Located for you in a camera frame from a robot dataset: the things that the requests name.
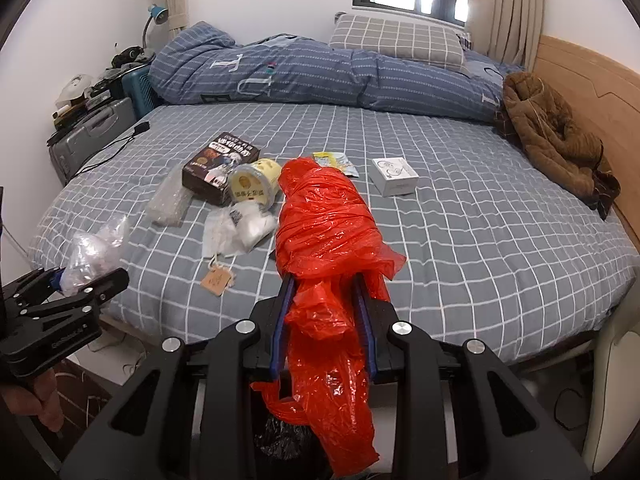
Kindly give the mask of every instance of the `blue lamp shade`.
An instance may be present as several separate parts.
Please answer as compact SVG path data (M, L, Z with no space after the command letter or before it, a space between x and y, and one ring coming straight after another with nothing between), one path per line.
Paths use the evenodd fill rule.
M149 7L149 13L151 13L151 18L156 25L162 25L169 19L169 9L157 6L156 4Z

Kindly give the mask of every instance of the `earphone box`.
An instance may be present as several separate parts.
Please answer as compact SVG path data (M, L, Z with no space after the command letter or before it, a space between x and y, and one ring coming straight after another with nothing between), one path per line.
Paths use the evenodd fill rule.
M259 157L259 148L224 132L182 168L182 185L207 202L225 205L230 199L227 189L229 173L236 166L255 162Z
M404 158L372 158L369 176L382 196L413 193L420 177Z

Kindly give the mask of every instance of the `human hand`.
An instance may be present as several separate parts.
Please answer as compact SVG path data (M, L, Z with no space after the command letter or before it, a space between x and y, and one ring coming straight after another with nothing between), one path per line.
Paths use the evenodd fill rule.
M0 396L14 415L35 415L54 433L62 428L65 417L56 390L56 375L52 369L33 380L33 393L21 386L0 384Z

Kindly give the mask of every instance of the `suitcase handle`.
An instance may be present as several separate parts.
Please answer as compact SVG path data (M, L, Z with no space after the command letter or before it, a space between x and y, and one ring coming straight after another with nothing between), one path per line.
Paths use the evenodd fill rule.
M88 118L82 126L87 129L87 134L90 137L99 137L107 132L107 130L111 128L117 120L117 113L113 111L113 108L108 107L100 113Z

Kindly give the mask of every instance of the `red plastic bag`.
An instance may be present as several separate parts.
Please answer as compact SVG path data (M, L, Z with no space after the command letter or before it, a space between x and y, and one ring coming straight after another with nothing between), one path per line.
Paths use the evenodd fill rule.
M298 282L285 318L293 398L279 398L279 383L252 388L274 416L311 426L336 476L356 474L378 454L351 280L362 272L372 297L388 300L382 276L393 278L406 258L383 243L367 205L340 171L299 158L284 165L279 183L287 201L276 263L280 274L291 272Z

